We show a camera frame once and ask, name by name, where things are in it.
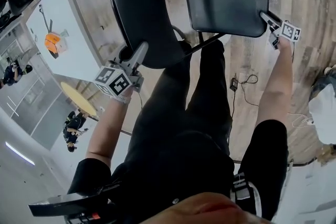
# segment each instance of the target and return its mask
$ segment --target white table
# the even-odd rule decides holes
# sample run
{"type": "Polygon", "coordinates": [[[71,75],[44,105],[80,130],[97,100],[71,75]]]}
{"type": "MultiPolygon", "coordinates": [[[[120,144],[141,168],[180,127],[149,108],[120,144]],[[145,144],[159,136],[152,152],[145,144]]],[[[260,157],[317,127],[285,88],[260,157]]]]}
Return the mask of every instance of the white table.
{"type": "Polygon", "coordinates": [[[69,36],[65,38],[68,50],[54,59],[45,47],[48,34],[39,5],[29,17],[26,25],[36,46],[51,71],[55,74],[93,81],[102,60],[83,21],[76,0],[41,0],[48,25],[52,20],[52,32],[60,34],[65,29],[69,36]]]}

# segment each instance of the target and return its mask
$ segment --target power adapter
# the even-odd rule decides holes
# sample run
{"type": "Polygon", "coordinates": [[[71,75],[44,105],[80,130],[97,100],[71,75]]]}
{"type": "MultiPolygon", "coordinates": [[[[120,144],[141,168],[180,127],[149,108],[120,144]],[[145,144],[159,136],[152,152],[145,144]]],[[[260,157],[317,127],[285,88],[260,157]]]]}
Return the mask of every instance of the power adapter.
{"type": "Polygon", "coordinates": [[[234,92],[236,92],[238,89],[238,80],[235,77],[231,79],[230,89],[234,92]]]}

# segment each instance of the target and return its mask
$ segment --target black pants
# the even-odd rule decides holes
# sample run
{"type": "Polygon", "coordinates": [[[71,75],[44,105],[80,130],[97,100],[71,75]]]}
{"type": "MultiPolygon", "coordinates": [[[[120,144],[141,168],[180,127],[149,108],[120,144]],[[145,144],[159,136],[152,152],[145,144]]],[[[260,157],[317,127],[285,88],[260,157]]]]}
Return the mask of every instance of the black pants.
{"type": "Polygon", "coordinates": [[[187,109],[191,57],[163,71],[135,123],[129,153],[164,143],[172,135],[188,130],[210,135],[229,154],[226,141],[232,118],[223,53],[219,40],[202,49],[200,79],[187,109]]]}

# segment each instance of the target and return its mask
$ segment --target wrist strap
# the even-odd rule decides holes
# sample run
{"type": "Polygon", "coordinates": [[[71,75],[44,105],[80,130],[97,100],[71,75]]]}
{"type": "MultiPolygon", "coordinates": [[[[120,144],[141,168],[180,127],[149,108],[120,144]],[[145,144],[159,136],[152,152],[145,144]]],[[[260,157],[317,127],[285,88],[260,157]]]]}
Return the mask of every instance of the wrist strap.
{"type": "Polygon", "coordinates": [[[124,103],[124,104],[129,104],[131,102],[130,97],[125,97],[125,96],[122,96],[122,95],[117,96],[117,97],[112,96],[111,98],[117,100],[118,102],[124,103]]]}

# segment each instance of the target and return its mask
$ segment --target round yellow table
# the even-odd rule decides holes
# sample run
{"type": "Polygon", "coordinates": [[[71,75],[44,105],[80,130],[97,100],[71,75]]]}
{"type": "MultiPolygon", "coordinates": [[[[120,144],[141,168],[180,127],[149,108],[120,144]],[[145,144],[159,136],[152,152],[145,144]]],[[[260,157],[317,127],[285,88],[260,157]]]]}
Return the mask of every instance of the round yellow table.
{"type": "Polygon", "coordinates": [[[91,116],[97,116],[97,112],[92,104],[75,88],[65,82],[61,82],[64,93],[81,109],[91,116]]]}

